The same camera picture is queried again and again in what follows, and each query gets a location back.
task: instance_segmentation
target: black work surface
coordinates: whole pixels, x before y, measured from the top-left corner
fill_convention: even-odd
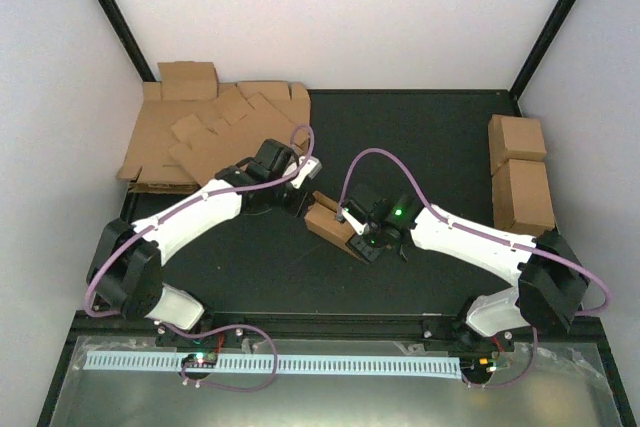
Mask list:
[[[314,188],[338,199],[354,156],[368,147],[397,155],[427,198],[452,214],[492,225],[487,124],[514,115],[506,91],[314,91],[314,156],[323,169]],[[365,157],[351,186],[380,194],[411,192],[391,161]],[[179,200],[144,194],[135,219]],[[309,232],[278,209],[241,216],[184,247],[166,266],[166,282],[225,312],[455,314],[471,296],[505,287],[474,266],[436,252],[392,251],[366,265]]]

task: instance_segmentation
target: white panel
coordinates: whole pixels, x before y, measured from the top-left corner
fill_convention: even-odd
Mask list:
[[[637,0],[578,0],[521,100],[526,114],[542,119],[562,232],[613,290],[613,305],[602,318],[636,416],[639,76]],[[591,294],[592,304],[600,300]]]
[[[95,0],[0,0],[0,416],[36,425],[141,102]]]
[[[153,64],[310,88],[509,88],[556,0],[117,0]]]

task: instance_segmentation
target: purple cable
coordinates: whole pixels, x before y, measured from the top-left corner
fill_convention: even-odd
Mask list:
[[[293,145],[293,141],[294,141],[295,135],[301,129],[304,129],[307,132],[309,132],[309,149],[308,149],[306,155],[304,156],[305,158],[308,159],[313,154],[313,149],[315,147],[315,135],[313,133],[313,129],[311,128],[311,126],[309,126],[308,124],[298,125],[293,130],[293,132],[291,133],[291,137],[290,137],[289,143],[291,145]],[[289,175],[285,175],[284,177],[281,177],[280,179],[272,180],[270,182],[265,182],[263,184],[258,184],[258,185],[249,185],[249,186],[245,186],[245,187],[229,187],[229,188],[226,188],[226,189],[213,190],[213,191],[207,192],[207,194],[211,197],[211,196],[214,196],[214,195],[222,195],[222,194],[228,194],[228,193],[251,192],[253,190],[268,189],[269,187],[274,187],[276,185],[284,184],[285,182],[288,182],[291,179],[296,178],[297,175],[302,170],[302,168],[304,167],[305,163],[306,162],[304,162],[304,161],[300,162],[300,165],[298,165],[293,172],[291,172]],[[198,197],[194,197],[193,199],[191,199],[188,202],[185,202],[182,205],[179,205],[179,206],[175,207],[174,209],[170,210],[164,216],[162,216],[161,218],[158,219],[158,226],[162,225],[164,222],[169,220],[174,215],[182,212],[184,209],[186,209],[188,207],[191,207],[192,205],[195,205],[198,202],[201,202],[203,200],[204,200],[204,197],[198,196]],[[89,317],[108,317],[110,315],[115,315],[115,314],[119,313],[117,310],[109,310],[109,311],[105,311],[105,312],[94,312],[93,311],[91,306],[92,306],[93,300],[95,298],[96,287],[98,286],[98,284],[100,283],[100,281],[104,277],[104,274],[107,272],[107,270],[109,270],[109,268],[114,264],[114,262],[129,247],[131,247],[136,241],[138,241],[143,236],[145,236],[146,234],[151,232],[154,228],[156,228],[156,227],[148,226],[148,227],[144,228],[143,230],[141,230],[140,232],[135,233],[130,239],[128,239],[120,247],[118,247],[118,249],[116,249],[109,256],[109,258],[106,260],[106,262],[104,264],[102,264],[102,266],[98,269],[96,274],[93,276],[93,279],[89,283],[89,287],[87,288],[87,292],[84,295],[84,311],[86,312],[86,314]]]
[[[398,167],[400,167],[404,175],[407,176],[407,178],[409,179],[409,182],[411,182],[411,185],[416,191],[416,194],[418,194],[418,197],[422,201],[422,204],[425,206],[425,208],[429,212],[431,212],[431,214],[440,222],[448,223],[448,219],[442,214],[440,214],[438,211],[436,211],[431,205],[431,203],[427,200],[424,193],[422,192],[422,189],[420,189],[418,182],[413,177],[413,175],[411,174],[407,166],[404,165],[402,161],[398,157],[393,155],[391,152],[388,152],[384,149],[378,149],[375,147],[371,149],[363,150],[351,162],[351,165],[349,166],[349,170],[347,171],[347,176],[345,177],[344,184],[342,186],[342,193],[340,194],[340,202],[338,202],[339,206],[342,207],[342,202],[344,202],[344,199],[346,197],[347,188],[349,186],[349,180],[351,179],[351,174],[353,174],[353,169],[355,168],[356,164],[360,161],[360,159],[362,159],[362,157],[368,154],[381,154],[391,159]],[[487,234],[485,232],[481,232],[479,230],[473,229],[471,227],[467,227],[466,225],[462,225],[457,222],[453,222],[451,226],[453,228],[462,230],[463,232],[467,232],[468,234],[476,235],[478,237],[482,237],[483,239],[490,240],[492,242],[496,242],[504,246],[508,246],[518,250],[524,250],[526,252],[539,255],[540,257],[545,257],[549,260],[553,260],[554,262],[558,262],[566,267],[569,267],[570,269],[575,270],[579,274],[591,280],[602,290],[602,293],[604,294],[604,302],[602,303],[602,305],[595,307],[593,309],[581,310],[577,312],[576,315],[578,316],[588,316],[588,315],[599,314],[600,312],[604,311],[611,303],[613,294],[611,293],[611,290],[609,289],[609,287],[607,287],[607,285],[604,283],[604,281],[600,279],[598,276],[596,276],[595,274],[591,273],[590,271],[582,267],[581,265],[576,264],[575,262],[571,262],[570,260],[560,257],[559,255],[555,255],[555,254],[552,254],[551,252],[546,252],[544,250],[537,249],[535,247],[529,247],[527,245],[522,245],[522,244],[511,245],[511,243],[508,240],[502,239],[500,237],[496,237],[495,235]]]
[[[194,362],[193,364],[185,364],[182,367],[182,371],[180,372],[180,376],[182,377],[182,380],[187,382],[187,383],[193,383],[193,384],[199,384],[199,385],[206,385],[207,387],[214,387],[216,389],[220,389],[220,390],[226,390],[228,392],[241,392],[241,393],[252,393],[252,392],[258,392],[259,390],[264,389],[265,387],[270,386],[275,380],[276,380],[276,374],[278,372],[278,350],[276,349],[275,344],[273,343],[273,339],[271,337],[269,337],[269,335],[267,335],[267,333],[265,331],[263,331],[262,329],[259,329],[258,327],[254,327],[252,325],[245,325],[245,324],[233,324],[233,325],[226,325],[224,327],[220,327],[217,329],[213,329],[213,330],[209,330],[207,332],[202,332],[200,334],[190,334],[188,332],[185,332],[183,330],[178,329],[175,325],[172,324],[165,324],[170,330],[172,330],[173,332],[175,332],[178,335],[181,335],[182,337],[185,337],[187,339],[203,339],[205,337],[209,337],[210,335],[216,335],[216,334],[220,334],[222,332],[226,332],[227,330],[236,330],[236,329],[242,329],[242,330],[249,330],[251,332],[256,332],[258,334],[260,334],[264,340],[267,341],[267,343],[269,344],[269,347],[271,347],[271,352],[273,352],[273,368],[271,369],[271,372],[269,373],[269,377],[267,377],[267,379],[262,382],[261,384],[258,384],[256,386],[253,387],[233,387],[231,385],[225,385],[225,384],[220,384],[218,382],[211,382],[211,381],[207,381],[207,380],[193,380],[187,377],[187,367],[193,367],[193,366],[198,366],[198,363]]]
[[[467,384],[469,387],[478,387],[480,389],[502,389],[503,387],[510,387],[514,384],[517,384],[522,379],[524,379],[529,373],[533,370],[533,366],[536,365],[536,357],[538,355],[538,330],[535,327],[531,327],[533,331],[533,344],[531,345],[531,358],[529,359],[529,363],[527,367],[518,375],[515,379],[511,379],[508,382],[504,382],[502,384],[496,385],[485,385],[485,384],[474,384],[470,382],[469,379],[462,374],[462,381]]]

